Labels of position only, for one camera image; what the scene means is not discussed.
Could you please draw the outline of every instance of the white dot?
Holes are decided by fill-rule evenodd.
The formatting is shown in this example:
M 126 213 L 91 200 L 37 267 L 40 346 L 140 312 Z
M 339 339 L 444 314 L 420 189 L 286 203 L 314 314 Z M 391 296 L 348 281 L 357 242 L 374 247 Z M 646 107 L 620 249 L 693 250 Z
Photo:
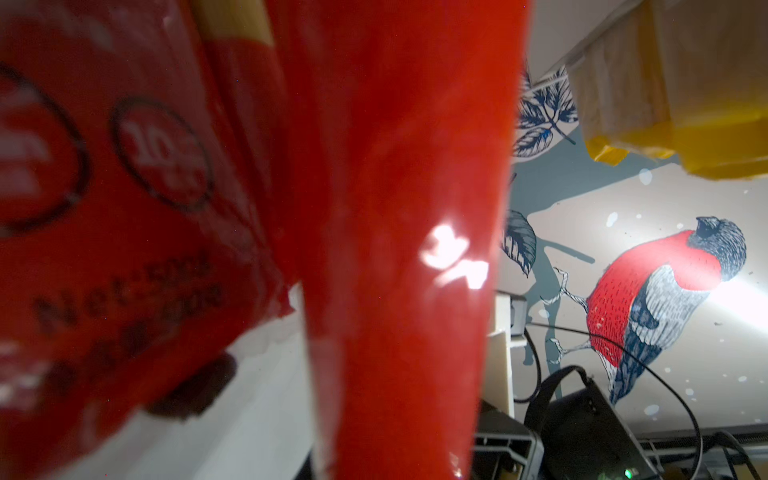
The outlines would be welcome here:
M 22 375 L 18 377 L 18 384 L 26 389 L 33 389 L 40 385 L 40 376 L 38 375 Z
M 13 387 L 8 383 L 0 383 L 0 405 L 7 403 L 13 395 Z
M 616 212 L 611 212 L 610 215 L 608 215 L 608 220 L 605 221 L 606 227 L 612 227 L 614 226 L 614 223 L 616 223 L 616 220 L 619 219 L 619 214 Z
M 0 356 L 10 356 L 18 351 L 18 344 L 15 342 L 0 343 Z
M 654 179 L 654 175 L 647 168 L 640 170 L 640 173 L 637 176 L 640 178 L 640 183 L 643 185 L 650 185 L 650 181 Z

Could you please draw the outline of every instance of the black cable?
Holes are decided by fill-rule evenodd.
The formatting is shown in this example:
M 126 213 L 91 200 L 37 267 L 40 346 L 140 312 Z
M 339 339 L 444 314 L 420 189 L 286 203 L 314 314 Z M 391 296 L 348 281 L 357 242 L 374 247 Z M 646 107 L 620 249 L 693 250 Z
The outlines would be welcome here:
M 536 395 L 538 395 L 538 391 L 541 388 L 541 363 L 538 361 L 538 353 L 536 352 L 536 345 L 533 344 L 533 340 L 531 340 L 531 334 L 528 333 L 528 329 L 523 330 L 523 336 L 528 341 L 528 345 L 531 346 L 531 353 L 533 353 L 533 360 L 536 362 L 536 388 L 533 390 L 533 393 L 531 394 L 531 396 L 525 397 L 524 399 L 513 399 L 515 403 L 533 402 L 533 399 L 536 398 Z
M 726 432 L 725 430 L 720 430 L 719 432 L 715 432 L 713 436 L 713 445 L 714 444 L 717 444 L 723 447 L 723 453 L 725 453 L 725 458 L 728 461 L 728 466 L 731 467 L 731 472 L 734 474 L 734 476 L 736 474 L 736 470 L 733 468 L 733 460 L 731 459 L 730 454 L 726 449 L 736 450 L 741 456 L 743 456 L 744 457 L 743 463 L 746 463 L 746 467 L 750 470 L 750 473 L 752 474 L 754 479 L 760 480 L 760 474 L 757 473 L 757 469 L 755 468 L 755 465 L 752 465 L 752 460 L 750 460 L 750 456 L 746 453 L 746 450 L 744 449 L 743 446 L 741 446 L 739 441 L 736 440 L 736 437 L 731 435 L 730 432 Z
M 725 447 L 721 447 L 723 449 L 723 455 L 725 455 L 725 459 L 728 462 L 728 468 L 730 468 L 730 474 L 733 475 L 733 480 L 739 480 L 739 476 L 736 474 L 736 467 L 733 466 L 733 460 L 730 459 L 730 453 L 728 453 L 728 449 Z
M 694 431 L 696 432 L 696 441 L 698 444 L 698 448 L 696 449 L 696 456 L 694 457 L 694 470 L 691 472 L 690 480 L 694 480 L 696 478 L 696 475 L 698 475 L 699 469 L 701 468 L 701 460 L 702 460 L 703 450 L 704 450 L 704 441 L 701 436 L 701 430 L 699 429 L 699 422 L 697 422 L 696 416 L 690 410 L 690 407 L 688 406 L 688 404 L 685 403 L 685 400 L 683 400 L 683 397 L 681 397 L 677 392 L 675 392 L 675 390 L 668 383 L 666 383 L 658 374 L 656 374 L 656 372 L 654 372 L 648 365 L 646 365 L 644 362 L 638 359 L 632 352 L 625 349 L 624 346 L 619 345 L 618 343 L 607 338 L 606 336 L 598 335 L 597 333 L 591 333 L 584 330 L 571 329 L 565 326 L 549 325 L 547 323 L 530 322 L 528 325 L 535 325 L 535 326 L 540 326 L 540 327 L 549 328 L 549 329 L 556 329 L 556 330 L 564 330 L 565 332 L 580 333 L 582 335 L 597 337 L 598 339 L 603 339 L 606 342 L 612 343 L 613 345 L 619 347 L 624 353 L 629 355 L 632 359 L 634 359 L 635 362 L 641 364 L 648 371 L 648 373 L 654 376 L 656 380 L 661 382 L 662 385 L 667 387 L 667 390 L 672 392 L 672 395 L 674 395 L 674 397 L 680 401 L 680 404 L 683 406 L 683 408 L 685 408 L 685 411 L 688 413 L 688 416 L 690 417 L 690 422 L 694 424 Z M 640 480 L 653 480 L 655 478 L 661 478 L 661 475 L 654 475 L 652 477 L 641 478 Z
M 301 465 L 299 473 L 296 474 L 293 480 L 313 480 L 314 478 L 315 475 L 312 473 L 312 450 L 310 450 L 306 460 L 304 460 L 304 464 Z

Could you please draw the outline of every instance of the wall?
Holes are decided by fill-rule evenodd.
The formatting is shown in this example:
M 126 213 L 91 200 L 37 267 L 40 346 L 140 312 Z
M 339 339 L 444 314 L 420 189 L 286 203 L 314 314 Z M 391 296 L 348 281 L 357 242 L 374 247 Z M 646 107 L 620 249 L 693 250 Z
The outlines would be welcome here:
M 589 158 L 580 128 L 568 136 L 574 143 L 560 141 L 535 160 L 515 166 L 510 208 L 519 214 L 512 214 L 516 221 L 511 231 L 507 230 L 507 255 L 500 260 L 499 288 L 525 294 L 529 321 L 587 329 L 587 313 L 576 301 L 563 295 L 551 305 L 542 302 L 542 297 L 558 295 L 562 277 L 555 268 L 568 273 L 570 293 L 587 298 L 607 275 L 606 269 L 629 249 L 696 230 L 697 217 L 731 220 L 746 242 L 745 264 L 727 282 L 720 276 L 713 281 L 707 268 L 714 267 L 703 266 L 706 262 L 701 263 L 701 258 L 714 257 L 705 253 L 696 257 L 699 260 L 683 265 L 689 283 L 696 284 L 688 288 L 698 293 L 692 300 L 690 291 L 675 290 L 673 284 L 657 291 L 656 298 L 668 305 L 656 305 L 651 310 L 665 317 L 662 323 L 667 321 L 667 325 L 682 330 L 679 337 L 672 335 L 668 339 L 671 345 L 655 358 L 647 358 L 651 368 L 687 399 L 703 427 L 768 422 L 768 251 L 763 247 L 768 237 L 764 210 L 768 205 L 768 180 L 701 180 L 685 174 L 675 157 L 654 163 L 630 155 L 618 166 L 610 167 Z M 535 232 L 535 237 L 529 235 L 529 230 Z M 743 252 L 731 253 L 733 258 L 743 257 Z M 651 254 L 644 261 L 669 263 L 660 255 Z M 731 260 L 735 267 L 739 266 L 738 258 Z M 627 285 L 631 275 L 623 269 L 606 280 Z M 598 294 L 590 298 L 590 307 L 594 308 Z M 619 295 L 612 295 L 602 294 L 605 306 L 631 316 L 628 305 L 622 306 L 617 300 Z M 686 322 L 687 314 L 675 310 L 675 306 L 691 301 L 693 312 Z M 621 323 L 620 316 L 611 322 Z M 622 340 L 627 320 L 624 318 L 624 324 L 615 327 L 621 329 Z M 593 321 L 591 327 L 595 330 L 609 325 L 597 326 Z M 568 353 L 557 362 L 558 349 L 553 339 L 567 349 L 582 344 L 586 337 L 533 326 L 529 331 L 545 370 L 583 365 L 608 392 L 611 367 L 605 367 L 600 354 L 590 346 Z M 649 346 L 653 345 L 633 344 L 632 348 L 648 354 Z M 515 392 L 526 396 L 535 384 L 530 349 L 515 349 L 512 365 Z M 562 392 L 578 388 L 576 378 L 567 379 Z M 677 400 L 647 372 L 640 374 L 628 390 L 616 408 L 636 432 L 690 428 L 690 420 Z M 525 407 L 519 406 L 516 415 L 522 418 L 524 414 Z

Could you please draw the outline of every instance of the wire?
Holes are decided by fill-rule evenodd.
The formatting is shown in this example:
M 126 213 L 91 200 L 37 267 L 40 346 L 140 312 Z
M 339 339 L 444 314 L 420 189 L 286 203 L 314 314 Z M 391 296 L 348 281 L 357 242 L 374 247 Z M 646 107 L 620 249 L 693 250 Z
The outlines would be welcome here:
M 730 454 L 726 449 L 733 449 L 736 450 L 741 456 L 744 457 L 744 462 L 739 462 L 741 465 L 742 463 L 746 463 L 746 467 L 750 470 L 750 473 L 754 477 L 755 480 L 760 480 L 760 475 L 757 473 L 757 470 L 755 469 L 755 465 L 752 465 L 752 461 L 750 460 L 750 456 L 746 453 L 746 450 L 743 446 L 739 443 L 738 440 L 736 440 L 736 437 L 730 434 L 730 432 L 726 432 L 725 430 L 720 430 L 719 432 L 715 432 L 713 435 L 713 444 L 714 445 L 720 445 L 723 447 L 723 453 L 725 454 L 725 458 L 728 461 L 728 466 L 730 467 L 731 472 L 735 475 L 736 470 L 733 467 L 733 460 L 730 457 Z
M 535 326 L 540 326 L 540 327 L 549 328 L 549 329 L 556 329 L 556 330 L 564 330 L 565 332 L 580 333 L 581 335 L 589 335 L 590 337 L 597 337 L 598 339 L 603 339 L 606 342 L 612 343 L 615 346 L 619 347 L 624 353 L 629 355 L 629 357 L 634 359 L 635 362 L 641 364 L 648 371 L 648 373 L 654 376 L 656 380 L 661 382 L 662 385 L 667 387 L 667 390 L 669 390 L 672 393 L 672 395 L 674 395 L 675 398 L 680 401 L 680 404 L 683 406 L 683 408 L 685 408 L 685 411 L 688 413 L 688 416 L 690 417 L 690 422 L 694 424 L 694 431 L 696 432 L 696 443 L 698 444 L 698 447 L 696 449 L 696 454 L 694 456 L 694 469 L 690 474 L 690 480 L 694 480 L 696 478 L 696 476 L 699 473 L 699 469 L 701 468 L 701 460 L 703 457 L 703 450 L 704 450 L 704 440 L 701 436 L 701 430 L 699 429 L 699 422 L 697 422 L 696 416 L 690 410 L 690 407 L 688 406 L 688 404 L 685 403 L 685 400 L 683 400 L 683 397 L 681 397 L 677 392 L 675 392 L 675 390 L 668 383 L 666 383 L 658 374 L 656 374 L 656 372 L 654 372 L 648 365 L 646 365 L 644 362 L 638 359 L 632 352 L 625 349 L 624 346 L 619 345 L 618 343 L 607 338 L 606 336 L 598 335 L 597 333 L 586 332 L 584 330 L 571 329 L 565 326 L 549 325 L 547 323 L 530 322 L 528 325 L 535 325 Z M 661 478 L 661 475 L 656 474 L 652 477 L 641 478 L 640 480 L 652 480 L 654 478 Z
M 523 329 L 523 336 L 528 341 L 528 345 L 531 346 L 531 353 L 533 353 L 533 359 L 536 362 L 536 388 L 533 390 L 533 393 L 531 394 L 531 396 L 525 397 L 524 399 L 513 399 L 515 403 L 533 402 L 533 399 L 535 399 L 536 395 L 538 395 L 539 389 L 541 389 L 541 363 L 538 361 L 538 353 L 536 353 L 536 345 L 533 344 L 533 340 L 531 340 L 531 334 L 528 333 L 528 329 Z
M 733 466 L 733 460 L 730 458 L 728 449 L 725 447 L 721 448 L 723 449 L 723 455 L 725 455 L 725 459 L 728 461 L 728 468 L 730 468 L 730 474 L 733 475 L 733 480 L 739 480 L 739 475 L 736 474 L 736 467 Z
M 653 440 L 648 440 L 648 445 L 650 445 L 650 450 L 656 456 L 656 466 L 659 468 L 659 472 L 664 470 L 664 467 L 661 465 L 661 458 L 659 457 L 659 452 L 656 451 L 656 445 L 654 445 Z

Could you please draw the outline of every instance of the circular logo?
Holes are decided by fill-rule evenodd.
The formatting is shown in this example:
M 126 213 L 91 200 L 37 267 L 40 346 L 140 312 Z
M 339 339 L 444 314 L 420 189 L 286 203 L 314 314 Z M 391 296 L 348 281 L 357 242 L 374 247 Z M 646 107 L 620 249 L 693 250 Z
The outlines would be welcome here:
M 205 206 L 214 191 L 214 169 L 179 114 L 157 101 L 124 98 L 109 128 L 120 162 L 152 197 L 184 212 Z
M 91 178 L 85 141 L 65 110 L 0 62 L 0 238 L 52 222 Z

